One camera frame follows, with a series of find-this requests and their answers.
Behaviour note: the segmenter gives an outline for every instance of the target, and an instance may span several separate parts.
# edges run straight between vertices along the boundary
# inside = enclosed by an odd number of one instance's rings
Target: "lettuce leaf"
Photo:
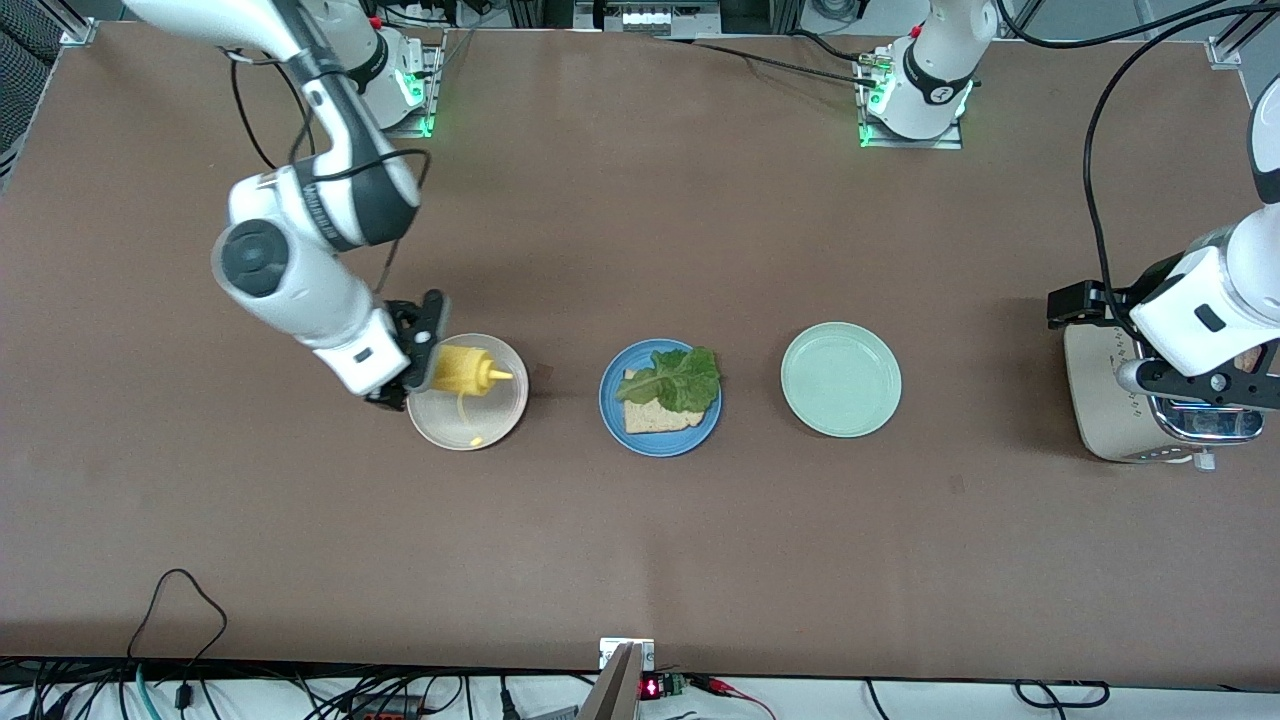
[[[653,368],[637,370],[618,384],[617,400],[644,405],[654,398],[672,413],[705,413],[719,395],[716,354],[705,347],[690,351],[654,351]]]

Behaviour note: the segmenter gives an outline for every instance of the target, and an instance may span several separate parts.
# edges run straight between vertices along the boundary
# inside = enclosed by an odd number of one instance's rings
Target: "bread slice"
[[[626,370],[623,377],[631,379],[635,370]],[[703,421],[705,413],[672,413],[657,400],[650,400],[644,405],[631,401],[622,404],[622,415],[626,421],[627,434],[640,433],[673,433],[685,428],[696,428]]]

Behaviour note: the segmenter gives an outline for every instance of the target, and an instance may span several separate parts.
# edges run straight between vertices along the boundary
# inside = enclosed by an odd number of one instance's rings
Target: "black cable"
[[[236,100],[236,111],[239,113],[241,124],[244,126],[244,135],[248,136],[248,141],[253,145],[253,151],[257,156],[262,159],[262,163],[273,170],[276,169],[275,163],[266,156],[266,151],[262,150],[262,145],[257,141],[257,136],[253,135],[253,126],[248,122],[248,114],[244,111],[244,100],[239,94],[239,67],[241,63],[232,60],[232,97]]]
[[[358,165],[347,168],[346,170],[342,170],[339,173],[330,173],[328,176],[315,176],[312,179],[315,182],[333,182],[333,181],[346,179],[357,176],[367,170],[369,168],[381,165],[383,163],[390,160],[392,158],[403,158],[406,155],[422,156],[422,168],[417,172],[417,187],[419,190],[421,190],[422,183],[426,182],[426,173],[428,170],[431,169],[431,154],[426,150],[422,150],[421,147],[402,147],[399,150],[392,150],[390,152],[384,152],[367,163],[361,163]],[[387,251],[387,259],[383,261],[381,275],[379,275],[378,278],[378,284],[374,286],[374,295],[380,295],[383,292],[383,288],[387,286],[387,278],[389,278],[392,273],[392,263],[396,261],[396,254],[399,252],[399,241],[401,238],[398,237],[393,240],[390,250]]]
[[[36,667],[36,675],[31,680],[31,707],[27,708],[27,717],[36,717],[36,708],[44,707],[41,702],[44,701],[44,693],[41,692],[40,678],[45,674],[45,661],[40,661],[40,666]]]
[[[361,679],[361,682],[357,683],[351,689],[340,692],[333,696],[332,698],[320,702],[319,710],[311,711],[302,720],[312,720],[312,719],[323,720],[325,714],[329,712],[329,708],[344,711],[346,708],[343,706],[346,705],[349,707],[349,702],[353,701],[356,696],[375,692],[379,685],[393,679],[396,675],[403,671],[404,669],[398,666],[384,667],[380,673]]]
[[[764,58],[763,55],[755,55],[751,53],[744,53],[741,50],[733,50],[731,47],[723,47],[719,45],[699,45],[694,44],[694,47],[704,47],[707,50],[716,50],[717,53],[727,53],[730,55],[737,55],[748,60],[755,60],[756,63],[764,63],[767,65],[773,65],[776,68],[782,68],[786,70],[792,70],[796,73],[805,73],[817,77],[824,77],[828,79],[838,79],[841,82],[851,82],[854,85],[861,85],[864,87],[876,87],[876,81],[870,78],[860,78],[854,76],[842,76],[840,73],[828,73],[827,70],[819,70],[817,68],[806,68],[804,65],[794,65],[791,63],[783,63],[782,60],[774,60],[773,58]]]
[[[311,692],[311,685],[307,684],[306,679],[302,676],[302,673],[300,673],[298,669],[294,667],[293,675],[298,679],[298,685],[302,687],[302,692],[307,693],[307,701],[311,702],[311,710],[312,711],[320,710],[320,703],[316,702],[316,694]]]
[[[1023,40],[1037,47],[1048,47],[1050,50],[1074,50],[1078,47],[1093,47],[1094,45],[1103,45],[1111,42],[1112,40],[1124,40],[1126,37],[1133,37],[1135,35],[1142,35],[1147,31],[1156,29],[1160,26],[1180,20],[1183,18],[1189,18],[1196,13],[1207,10],[1213,5],[1221,5],[1226,0],[1206,0],[1198,5],[1192,5],[1185,10],[1172,13],[1164,18],[1157,18],[1149,23],[1143,23],[1140,26],[1132,27],[1129,29],[1123,29],[1120,32],[1112,32],[1111,35],[1103,35],[1100,37],[1091,37],[1088,40],[1043,40],[1033,35],[1027,33],[1023,28],[1018,27],[1018,23],[1010,17],[1009,8],[1005,6],[1005,0],[996,0],[996,10],[1000,12],[1000,19],[1009,26],[1009,32],[1012,32],[1019,40]]]
[[[1048,702],[1041,702],[1027,697],[1027,693],[1023,692],[1024,684],[1036,685],[1037,688],[1039,688],[1041,692],[1043,692],[1046,697],[1048,697]],[[1053,694],[1052,688],[1050,688],[1046,683],[1042,683],[1041,680],[1014,680],[1014,692],[1018,694],[1018,700],[1023,701],[1024,703],[1037,710],[1056,710],[1059,720],[1066,720],[1068,710],[1091,710],[1094,707],[1101,707],[1106,705],[1108,700],[1111,700],[1111,685],[1106,683],[1079,683],[1079,685],[1085,688],[1100,688],[1102,689],[1102,696],[1098,697],[1097,700],[1089,700],[1084,702],[1062,702],[1061,700],[1057,698],[1056,694]]]
[[[47,13],[47,14],[49,14],[50,17],[58,17],[58,13],[55,13],[54,10],[51,10],[51,9],[49,8],[50,3],[46,3],[45,0],[37,0],[37,1],[38,1],[38,3],[41,4],[41,5],[44,5],[44,8],[45,8],[45,12],[46,12],[46,13]],[[70,13],[70,14],[72,14],[72,15],[73,15],[73,17],[74,17],[74,18],[76,18],[77,20],[79,20],[79,24],[87,24],[87,20],[86,20],[86,19],[84,19],[83,17],[81,17],[81,14],[79,14],[79,13],[77,13],[77,12],[76,12],[76,8],[72,8],[70,3],[60,3],[60,1],[58,1],[58,0],[52,0],[52,1],[54,1],[54,3],[58,3],[59,5],[61,5],[61,6],[63,6],[63,10],[65,10],[65,12]]]
[[[498,700],[502,701],[502,720],[524,720],[507,687],[507,675],[498,675]]]
[[[797,37],[808,37],[809,40],[814,41],[814,44],[817,44],[818,47],[822,47],[823,53],[827,53],[828,55],[835,55],[836,58],[840,58],[841,60],[849,60],[850,63],[858,61],[858,53],[842,53],[826,40],[823,40],[822,36],[819,36],[815,32],[809,32],[804,28],[797,27],[794,31],[788,32],[787,35],[794,35]]]
[[[200,660],[205,655],[205,652],[209,651],[209,648],[214,647],[214,643],[216,643],[219,639],[221,639],[223,633],[227,632],[227,611],[223,610],[223,606],[218,605],[218,601],[215,601],[214,598],[209,597],[209,593],[205,592],[205,588],[200,587],[200,582],[196,580],[196,577],[192,575],[189,570],[187,570],[186,568],[172,568],[169,570],[165,570],[164,574],[160,575],[160,579],[156,580],[155,589],[151,591],[151,602],[147,603],[147,611],[142,616],[142,621],[138,623],[138,629],[133,630],[133,637],[129,638],[129,646],[124,650],[125,662],[132,661],[134,659],[134,656],[133,656],[133,646],[137,644],[138,638],[142,637],[142,632],[146,630],[147,621],[151,620],[151,614],[155,612],[156,601],[160,600],[160,591],[164,589],[164,582],[166,579],[169,579],[169,575],[182,575],[183,578],[187,578],[187,582],[189,582],[191,587],[195,588],[196,594],[200,596],[200,600],[204,600],[205,603],[209,605],[209,607],[212,607],[214,612],[218,612],[218,618],[220,620],[220,624],[218,626],[218,632],[214,633],[214,637],[210,638],[209,642],[206,642],[204,647],[200,648],[200,652],[197,652],[196,655],[193,655],[191,657],[191,660],[187,661],[187,667],[191,667],[192,665],[195,665],[196,661]]]
[[[232,58],[232,55],[238,55],[237,51],[227,49],[223,49],[223,53],[227,54],[228,58]],[[243,64],[275,67],[275,72],[278,72],[280,74],[280,78],[284,79],[284,85],[289,88],[289,95],[293,96],[293,102],[294,105],[298,106],[298,113],[303,118],[302,131],[300,131],[297,146],[298,147],[302,146],[302,137],[305,136],[310,140],[311,152],[315,152],[316,141],[315,141],[315,135],[312,135],[311,132],[311,114],[308,111],[310,108],[303,108],[302,97],[298,95],[298,90],[293,87],[293,82],[289,79],[288,73],[285,73],[284,68],[280,67],[280,60],[276,60],[270,55],[268,55],[265,60],[250,60],[248,63],[232,58],[232,69],[230,69],[232,99],[236,100],[236,111],[239,114],[241,124],[244,127],[244,135],[248,136],[248,141],[253,145],[253,151],[257,152],[257,156],[262,159],[262,163],[265,163],[266,167],[271,168],[273,170],[278,169],[278,165],[273,163],[271,159],[266,156],[266,151],[262,150],[262,145],[259,142],[257,135],[253,132],[253,126],[248,120],[248,113],[244,110],[244,99],[241,96],[239,91],[239,65]],[[296,155],[296,152],[297,152],[296,149],[289,151],[289,158],[291,158],[289,163],[293,161],[292,158]]]
[[[401,13],[399,10],[392,10],[389,5],[383,5],[381,8],[383,8],[384,13],[390,13],[390,14],[396,15],[397,18],[404,18],[406,20],[413,20],[415,23],[425,23],[425,22],[428,22],[424,18],[415,18],[413,15],[406,15],[404,13]]]
[[[214,714],[214,720],[223,720],[223,716],[218,712],[218,703],[214,702],[214,696],[209,693],[209,683],[205,682],[205,675],[196,673],[196,678],[200,680],[200,691],[205,693],[205,702],[209,703],[209,711]]]
[[[61,683],[67,678],[67,673],[72,669],[70,662],[55,661],[49,666],[49,675],[45,676],[44,682],[38,679],[35,680],[35,697],[32,698],[32,706],[28,711],[28,717],[35,717],[37,720],[44,719],[46,715],[58,717],[56,707],[61,702],[60,700],[50,706],[49,712],[45,712],[45,701],[52,697],[54,687]]]
[[[407,710],[408,708],[408,687],[417,678],[410,678],[410,679],[401,678],[401,680],[398,680],[397,683],[393,683],[390,688],[383,688],[381,691],[379,691],[379,694],[387,693],[387,697],[383,698],[383,703],[378,706],[378,710],[374,712],[374,717],[383,717],[384,716],[384,714],[387,712],[387,706],[390,705],[393,700],[396,700],[396,693],[398,693],[399,691],[404,691],[404,707]],[[369,707],[369,705],[372,705],[372,702],[365,705],[364,707]]]
[[[1093,195],[1093,137],[1098,131],[1098,120],[1102,118],[1102,109],[1106,108],[1107,100],[1111,99],[1111,94],[1115,92],[1117,85],[1120,85],[1120,78],[1124,77],[1129,68],[1134,65],[1143,55],[1149,53],[1156,45],[1160,45],[1165,40],[1172,37],[1174,35],[1196,27],[1202,23],[1216,20],[1219,18],[1229,18],[1233,15],[1252,15],[1254,13],[1274,13],[1280,10],[1280,3],[1266,3],[1262,5],[1248,5],[1238,8],[1222,8],[1220,10],[1212,10],[1203,15],[1183,20],[1156,37],[1148,40],[1138,47],[1129,58],[1120,65],[1120,68],[1111,76],[1106,87],[1102,90],[1102,95],[1098,97],[1098,104],[1093,108],[1093,115],[1089,118],[1089,127],[1084,133],[1084,202],[1089,208],[1089,222],[1093,225],[1093,237],[1097,243],[1098,251],[1098,270],[1102,275],[1102,295],[1107,302],[1107,309],[1111,310],[1111,316],[1116,320],[1116,324],[1134,341],[1140,342],[1142,336],[1138,334],[1137,328],[1129,322],[1129,318],[1120,313],[1119,302],[1115,297],[1115,287],[1111,284],[1111,263],[1107,258],[1107,243],[1102,232],[1102,219],[1098,217],[1098,201]]]
[[[876,706],[876,712],[879,714],[881,720],[888,720],[888,714],[884,712],[884,707],[879,703],[879,696],[876,694],[876,684],[872,683],[870,678],[864,678],[863,682],[867,683],[867,692],[872,696],[872,705]]]
[[[307,117],[307,108],[302,104],[302,96],[298,95],[298,88],[293,87],[293,81],[289,79],[288,73],[285,73],[284,68],[282,68],[279,64],[275,65],[275,72],[280,73],[280,78],[284,79],[284,85],[287,85],[289,87],[289,95],[293,96],[293,104],[297,105],[298,114],[302,115],[303,118],[306,118]],[[306,127],[306,129],[307,129],[307,145],[311,149],[311,154],[315,155],[316,154],[316,136],[315,136],[314,132],[311,132],[311,123],[307,122],[307,124],[303,126],[303,127]]]
[[[125,682],[124,679],[128,675],[127,673],[128,669],[129,669],[129,661],[125,660],[120,665],[120,676],[116,678],[115,680],[115,694],[120,702],[120,720],[129,720],[129,708],[124,706],[124,682]]]
[[[431,692],[431,684],[434,684],[435,680],[438,680],[443,675],[436,675],[436,676],[431,678],[431,680],[429,683],[426,683],[426,689],[422,691],[422,698],[424,700],[426,700],[426,696]],[[462,678],[458,676],[458,689],[453,691],[453,697],[451,697],[448,700],[448,702],[445,702],[440,707],[424,710],[422,715],[435,715],[436,712],[443,712],[443,711],[448,710],[449,707],[452,707],[453,703],[457,702],[460,697],[462,697],[462,683],[463,683]]]
[[[93,692],[88,694],[88,700],[84,701],[84,706],[79,708],[79,711],[76,714],[74,717],[72,717],[72,720],[83,720],[84,717],[88,717],[90,710],[93,708],[93,701],[97,700],[97,694],[102,692],[102,688],[106,687],[106,683],[109,680],[110,675],[104,675],[102,679],[99,680],[96,685],[93,685]]]
[[[367,170],[369,168],[376,168],[392,158],[403,158],[406,155],[421,155],[424,159],[422,168],[417,173],[417,184],[422,186],[426,181],[426,172],[431,169],[431,154],[421,147],[401,147],[398,150],[392,150],[390,152],[383,152],[378,158],[369,160],[367,163],[361,163],[358,165],[352,165],[346,170],[337,173],[329,173],[326,176],[312,176],[315,182],[333,182],[339,179],[347,179],[349,177],[358,176],[360,173]]]

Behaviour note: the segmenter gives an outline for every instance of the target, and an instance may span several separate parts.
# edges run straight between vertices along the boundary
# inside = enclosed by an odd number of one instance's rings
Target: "green led light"
[[[422,101],[422,81],[396,70],[396,82],[401,86],[401,92],[404,94],[407,102],[416,105]]]

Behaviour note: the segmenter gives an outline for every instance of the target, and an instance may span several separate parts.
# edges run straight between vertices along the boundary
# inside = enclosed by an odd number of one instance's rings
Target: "cable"
[[[120,665],[120,675],[115,680],[115,697],[120,703],[120,719],[129,720],[129,708],[124,706],[124,671],[129,667],[129,661],[125,660]]]
[[[745,700],[748,702],[754,702],[755,705],[759,705],[765,712],[769,714],[769,720],[778,720],[778,716],[774,715],[772,710],[769,710],[768,705],[764,705],[763,702],[760,702],[760,701],[755,700],[754,697],[744,693],[742,691],[735,691],[735,692],[737,693],[735,697],[737,697],[739,700]]]
[[[93,692],[88,694],[88,700],[84,701],[84,706],[79,708],[79,711],[76,714],[74,717],[72,717],[72,720],[82,720],[84,717],[88,717],[90,711],[93,708],[93,701],[97,700],[97,694],[102,692],[102,688],[106,687],[108,680],[110,680],[110,675],[104,675],[102,679],[99,680],[96,685],[93,685]]]
[[[1048,702],[1041,702],[1027,697],[1027,694],[1023,692],[1024,684],[1032,684],[1043,691],[1044,694],[1048,696]],[[1059,720],[1066,720],[1068,710],[1091,710],[1093,707],[1101,707],[1102,705],[1106,705],[1108,700],[1111,700],[1111,685],[1107,685],[1106,683],[1079,683],[1079,684],[1082,687],[1088,687],[1088,688],[1101,688],[1102,697],[1084,702],[1062,702],[1057,698],[1056,694],[1053,694],[1053,691],[1050,689],[1050,687],[1042,683],[1041,680],[1014,680],[1014,692],[1018,693],[1018,700],[1023,701],[1024,703],[1034,708],[1056,710]]]
[[[795,28],[787,35],[794,35],[797,37],[808,37],[809,40],[814,41],[818,45],[818,47],[822,47],[822,50],[828,55],[835,55],[836,58],[840,58],[841,60],[849,60],[850,63],[858,61],[858,53],[842,53],[840,50],[836,50],[829,42],[823,40],[818,33],[809,32],[804,28]]]
[[[262,150],[262,145],[259,142],[257,135],[253,132],[253,126],[248,120],[248,113],[244,110],[244,99],[241,96],[241,91],[239,91],[239,67],[243,65],[243,64],[250,64],[250,65],[274,65],[275,67],[275,72],[280,73],[280,77],[284,79],[284,85],[287,85],[288,88],[289,88],[289,95],[293,96],[294,105],[298,106],[298,111],[302,114],[302,118],[305,120],[303,122],[303,133],[300,133],[300,135],[305,135],[305,137],[310,138],[311,152],[315,152],[316,141],[315,141],[315,135],[311,133],[311,115],[307,111],[308,109],[303,108],[303,105],[302,105],[302,97],[298,96],[298,91],[297,91],[297,88],[293,87],[293,82],[289,79],[289,76],[284,72],[284,68],[280,67],[280,60],[276,60],[276,59],[271,58],[270,55],[268,55],[268,58],[265,60],[252,60],[252,59],[244,58],[238,51],[227,50],[227,49],[220,49],[220,50],[223,50],[224,55],[227,55],[228,58],[232,59],[230,60],[230,63],[232,63],[232,68],[230,68],[232,99],[236,100],[236,111],[239,114],[241,126],[244,127],[244,135],[248,136],[250,143],[253,145],[253,151],[257,152],[257,156],[261,158],[262,163],[266,164],[266,167],[271,168],[273,170],[278,168],[278,165],[275,163],[273,163],[270,158],[266,156],[266,151]],[[237,60],[236,56],[244,58],[244,59],[243,60]],[[301,136],[297,140],[297,145],[300,147],[302,145],[302,137]],[[291,150],[289,156],[292,158],[293,155],[296,155],[296,152],[297,152],[297,150]]]
[[[769,714],[769,720],[778,720],[778,716],[773,714],[773,710],[768,705],[764,705],[759,700],[744,693],[742,691],[735,688],[733,685],[726,683],[724,680],[721,680],[719,678],[686,673],[685,679],[689,680],[689,684],[691,684],[692,687],[709,692],[714,696],[731,697],[735,700],[745,700],[746,702],[758,705],[762,710]]]
[[[196,673],[200,679],[200,689],[205,693],[205,702],[209,703],[209,711],[214,714],[214,720],[223,720],[223,716],[218,712],[218,703],[214,702],[214,696],[209,694],[209,683],[205,682],[205,675]]]
[[[484,15],[477,15],[476,17],[476,22],[471,23],[467,27],[467,33],[462,36],[462,40],[460,40],[458,44],[453,46],[453,50],[449,50],[449,53],[444,56],[444,59],[440,60],[440,72],[443,73],[444,68],[449,67],[449,61],[453,60],[453,56],[457,55],[458,53],[461,53],[462,49],[466,47],[471,42],[471,36],[474,36],[476,33],[476,29],[479,29],[481,26],[486,26],[486,24],[492,23],[493,20],[498,19],[500,15],[493,15],[489,19],[484,19]]]
[[[308,685],[307,682],[302,678],[302,673],[300,673],[298,669],[294,667],[293,669],[293,675],[297,676],[298,685],[302,687],[302,692],[307,693],[307,701],[311,702],[311,711],[312,712],[319,711],[320,710],[320,703],[316,702],[316,694],[314,692],[311,692],[311,685]]]
[[[303,118],[307,118],[307,106],[302,105],[302,96],[298,95],[298,88],[293,87],[293,81],[289,79],[289,76],[284,72],[284,68],[282,68],[279,64],[275,65],[275,72],[280,73],[280,78],[284,79],[284,85],[287,85],[289,87],[289,95],[293,96],[293,104],[298,108],[298,114],[302,115]],[[310,122],[310,119],[307,120],[307,123],[303,127],[307,131],[307,145],[311,149],[311,154],[315,155],[316,154],[316,136],[315,136],[314,132],[311,132],[311,122]]]
[[[838,73],[828,73],[827,70],[819,70],[817,68],[806,68],[804,65],[794,65],[791,63],[783,63],[782,60],[774,60],[773,58],[764,58],[762,55],[754,55],[751,53],[744,53],[741,50],[733,50],[733,49],[723,47],[723,46],[719,46],[719,45],[699,45],[699,44],[694,44],[694,47],[704,47],[707,50],[716,50],[717,53],[727,53],[730,55],[737,55],[739,58],[744,58],[746,60],[755,60],[756,63],[764,63],[767,65],[773,65],[773,67],[782,68],[782,69],[786,69],[786,70],[792,70],[792,72],[796,72],[796,73],[805,73],[805,74],[817,76],[817,77],[824,77],[824,78],[829,78],[829,79],[838,79],[841,82],[851,82],[854,85],[861,85],[864,87],[876,87],[876,81],[873,81],[870,78],[860,78],[860,77],[854,77],[854,76],[842,76],[842,74],[838,74]]]
[[[26,671],[27,669],[23,667],[23,662],[27,662],[27,660],[8,660],[3,665],[6,669],[15,667],[19,671]],[[64,720],[67,717],[67,708],[70,706],[72,700],[74,700],[76,693],[87,685],[95,685],[93,692],[90,693],[90,700],[86,702],[87,707],[106,683],[110,682],[111,673],[118,666],[116,662],[101,664],[96,661],[63,660],[50,662],[40,660],[31,671],[32,679],[29,683],[14,683],[9,688],[0,691],[0,693],[32,691],[32,700],[27,707],[27,712],[14,720]],[[60,684],[70,684],[72,687],[58,694],[56,691]],[[77,717],[83,717],[84,714],[84,708],[81,708]]]
[[[1126,37],[1133,37],[1135,35],[1142,35],[1147,31],[1156,29],[1160,26],[1180,20],[1194,15],[1202,10],[1207,10],[1215,5],[1221,5],[1226,0],[1206,0],[1198,5],[1192,5],[1185,10],[1165,15],[1164,18],[1157,18],[1149,23],[1143,23],[1140,26],[1132,27],[1129,29],[1123,29],[1120,32],[1112,32],[1111,35],[1103,35],[1100,37],[1091,37],[1088,40],[1043,40],[1033,35],[1027,33],[1023,28],[1018,27],[1018,23],[1010,17],[1009,8],[1005,6],[1005,0],[996,0],[996,10],[1000,12],[1000,19],[1009,26],[1009,32],[1012,32],[1019,40],[1029,42],[1037,47],[1047,47],[1050,50],[1075,50],[1078,47],[1093,47],[1094,45],[1103,45],[1111,42],[1112,40],[1124,40]]]
[[[307,105],[305,113],[302,113],[302,127],[298,128],[298,135],[293,136],[293,143],[289,145],[289,155],[285,160],[289,165],[298,161],[298,150],[302,149],[302,138],[311,132],[311,119],[316,117],[315,108]]]
[[[315,182],[333,182],[333,181],[346,179],[357,176],[376,165],[381,165],[383,163],[390,160],[392,158],[403,158],[406,155],[422,156],[422,168],[417,172],[417,187],[419,190],[421,190],[422,183],[426,182],[426,173],[428,170],[431,169],[431,154],[426,150],[422,150],[421,147],[402,147],[399,150],[392,150],[390,152],[384,152],[367,163],[353,165],[338,173],[330,173],[326,176],[315,176],[312,179]],[[383,287],[387,286],[387,278],[389,278],[392,273],[392,263],[396,261],[396,254],[399,252],[399,241],[401,238],[398,237],[393,240],[390,250],[387,251],[387,259],[383,261],[381,275],[379,275],[378,278],[378,284],[374,286],[374,295],[381,295]]]
[[[1129,58],[1120,65],[1120,68],[1111,76],[1107,81],[1106,87],[1102,90],[1102,95],[1098,97],[1098,104],[1093,108],[1093,115],[1089,118],[1089,127],[1084,133],[1084,167],[1083,167],[1083,181],[1084,181],[1084,202],[1089,209],[1089,222],[1093,225],[1093,237],[1097,243],[1098,251],[1098,270],[1102,275],[1102,295],[1106,300],[1107,309],[1111,310],[1111,316],[1116,320],[1116,324],[1133,338],[1135,342],[1142,341],[1142,336],[1138,333],[1129,318],[1120,313],[1120,305],[1116,302],[1115,287],[1111,284],[1111,263],[1107,258],[1107,243],[1102,232],[1102,219],[1098,217],[1098,201],[1093,195],[1093,137],[1098,131],[1098,120],[1102,118],[1102,109],[1106,108],[1107,100],[1111,99],[1111,94],[1115,92],[1120,79],[1124,77],[1129,68],[1134,65],[1143,55],[1149,53],[1156,45],[1160,45],[1165,40],[1172,37],[1174,35],[1196,27],[1202,23],[1216,20],[1219,18],[1229,18],[1233,15],[1252,15],[1254,13],[1274,13],[1280,10],[1280,3],[1266,3],[1262,5],[1248,5],[1238,8],[1222,8],[1220,10],[1212,10],[1203,15],[1183,20],[1170,28],[1165,29],[1156,37],[1148,40],[1138,47]]]
[[[498,700],[502,701],[502,720],[522,720],[520,711],[516,710],[516,701],[511,697],[511,689],[507,688],[507,675],[498,675]]]
[[[212,607],[214,612],[218,612],[218,618],[221,620],[221,624],[218,626],[218,632],[214,633],[214,637],[205,643],[205,647],[200,648],[200,652],[197,652],[191,657],[191,660],[187,662],[187,667],[195,665],[196,661],[200,660],[205,655],[205,652],[209,651],[209,648],[214,647],[214,643],[216,643],[223,637],[223,633],[227,632],[227,611],[223,610],[223,606],[218,605],[218,601],[209,597],[209,593],[205,592],[205,588],[200,587],[200,582],[196,580],[196,577],[192,575],[189,570],[187,570],[186,568],[172,568],[169,570],[165,570],[164,574],[160,575],[160,579],[156,580],[155,589],[151,591],[151,602],[147,603],[147,611],[142,616],[142,621],[138,623],[138,629],[133,630],[133,637],[129,638],[129,646],[124,650],[125,662],[132,661],[134,659],[133,647],[137,644],[138,638],[142,637],[142,632],[146,630],[147,621],[151,620],[151,614],[155,612],[156,601],[160,600],[160,591],[164,589],[164,582],[169,579],[169,575],[175,575],[175,574],[187,578],[187,582],[189,582],[191,587],[195,588],[196,594],[198,594],[200,598],[204,600],[206,605],[209,605],[209,607]]]
[[[870,678],[865,678],[863,682],[867,683],[867,692],[872,696],[872,705],[876,706],[876,712],[879,714],[881,720],[888,720],[888,714],[884,712],[884,706],[879,703],[879,696],[876,694],[876,684],[872,683]]]
[[[133,674],[133,682],[138,687],[138,696],[142,698],[142,707],[146,708],[147,715],[151,720],[160,720],[160,714],[156,712],[156,703],[151,702],[151,692],[147,691],[147,684],[142,682],[142,664],[138,662],[137,671]]]
[[[435,683],[435,680],[438,680],[438,679],[440,679],[440,675],[436,675],[436,676],[431,678],[431,680],[429,683],[426,683],[426,689],[422,691],[422,701],[424,702],[426,701],[426,693],[431,692],[431,684]],[[440,707],[431,708],[431,710],[425,710],[422,712],[422,715],[435,715],[436,712],[444,712],[445,710],[448,710],[449,707],[452,707],[453,703],[457,702],[460,697],[462,697],[462,683],[463,683],[463,680],[460,676],[458,678],[458,689],[453,691],[453,697],[451,697],[448,700],[448,702],[445,702]]]
[[[415,23],[419,23],[417,27],[424,27],[424,23],[431,22],[428,18],[415,18],[413,15],[406,15],[404,13],[401,13],[399,10],[392,10],[390,5],[381,5],[381,9],[383,9],[383,13],[389,13],[392,15],[396,15],[397,18],[404,18],[406,20],[413,20]]]

